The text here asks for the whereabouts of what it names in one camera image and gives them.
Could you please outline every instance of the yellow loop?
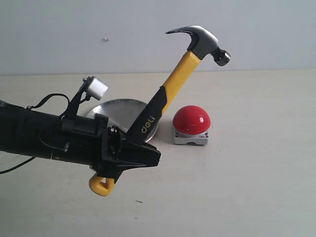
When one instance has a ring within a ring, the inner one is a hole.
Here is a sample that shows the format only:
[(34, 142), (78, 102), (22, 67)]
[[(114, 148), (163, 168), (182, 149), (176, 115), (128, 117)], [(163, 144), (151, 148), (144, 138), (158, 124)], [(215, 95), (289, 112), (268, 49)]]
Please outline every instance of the yellow loop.
[(89, 180), (90, 189), (100, 196), (109, 195), (114, 189), (115, 183), (114, 179), (106, 178), (105, 183), (102, 182), (104, 178), (97, 176), (97, 174), (93, 175)]

